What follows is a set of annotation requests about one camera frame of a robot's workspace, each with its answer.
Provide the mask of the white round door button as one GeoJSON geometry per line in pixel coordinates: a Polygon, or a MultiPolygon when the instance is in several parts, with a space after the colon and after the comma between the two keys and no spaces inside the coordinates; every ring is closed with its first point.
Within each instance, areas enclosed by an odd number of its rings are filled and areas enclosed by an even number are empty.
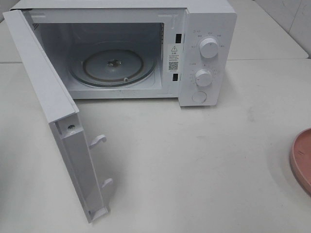
{"type": "Polygon", "coordinates": [[[203,91],[198,91],[198,92],[195,92],[193,95],[192,95],[192,100],[195,102],[195,103],[204,103],[207,99],[207,94],[203,91]]]}

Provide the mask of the white microwave knob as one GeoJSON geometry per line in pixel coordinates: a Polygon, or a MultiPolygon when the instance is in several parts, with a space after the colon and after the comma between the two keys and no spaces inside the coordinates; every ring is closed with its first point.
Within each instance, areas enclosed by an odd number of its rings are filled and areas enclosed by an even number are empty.
{"type": "Polygon", "coordinates": [[[213,58],[218,54],[219,42],[213,36],[205,37],[199,42],[199,50],[204,58],[213,58]]]}
{"type": "Polygon", "coordinates": [[[201,69],[195,73],[195,82],[199,87],[206,87],[212,83],[212,74],[209,70],[201,69]]]}

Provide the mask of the pink plate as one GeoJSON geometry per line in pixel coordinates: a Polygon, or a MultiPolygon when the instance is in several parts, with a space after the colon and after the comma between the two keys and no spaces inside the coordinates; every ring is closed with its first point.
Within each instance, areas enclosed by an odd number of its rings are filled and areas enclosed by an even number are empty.
{"type": "Polygon", "coordinates": [[[290,165],[298,183],[311,195],[311,129],[300,132],[293,141],[290,165]]]}

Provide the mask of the white warning label sticker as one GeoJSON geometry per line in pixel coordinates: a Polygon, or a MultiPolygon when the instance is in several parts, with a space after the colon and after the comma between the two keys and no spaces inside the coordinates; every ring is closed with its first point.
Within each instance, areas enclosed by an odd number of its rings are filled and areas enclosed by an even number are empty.
{"type": "Polygon", "coordinates": [[[179,72],[182,58],[182,46],[179,43],[167,46],[167,68],[169,72],[179,72]]]}

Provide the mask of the glass microwave turntable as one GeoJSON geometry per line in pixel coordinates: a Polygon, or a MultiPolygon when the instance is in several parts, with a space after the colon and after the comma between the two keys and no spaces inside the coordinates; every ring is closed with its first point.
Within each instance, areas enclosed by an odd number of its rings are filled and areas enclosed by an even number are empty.
{"type": "Polygon", "coordinates": [[[157,53],[129,41],[81,44],[69,56],[69,72],[78,81],[93,87],[120,87],[150,75],[157,53]]]}

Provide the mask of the white microwave oven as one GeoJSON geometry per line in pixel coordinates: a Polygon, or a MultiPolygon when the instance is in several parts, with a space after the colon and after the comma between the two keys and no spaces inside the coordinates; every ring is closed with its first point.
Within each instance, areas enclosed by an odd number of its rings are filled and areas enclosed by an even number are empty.
{"type": "Polygon", "coordinates": [[[21,0],[9,11],[21,10],[33,20],[42,48],[73,99],[176,98],[181,106],[215,105],[237,14],[226,0],[21,0]],[[218,54],[204,58],[199,42],[208,36],[219,42],[218,54]],[[157,53],[153,72],[120,87],[93,87],[69,72],[70,52],[81,44],[129,41],[157,53]],[[179,43],[179,72],[167,68],[167,46],[179,43]],[[209,70],[212,83],[199,87],[195,73],[209,70]],[[203,91],[204,103],[192,95],[203,91]]]}

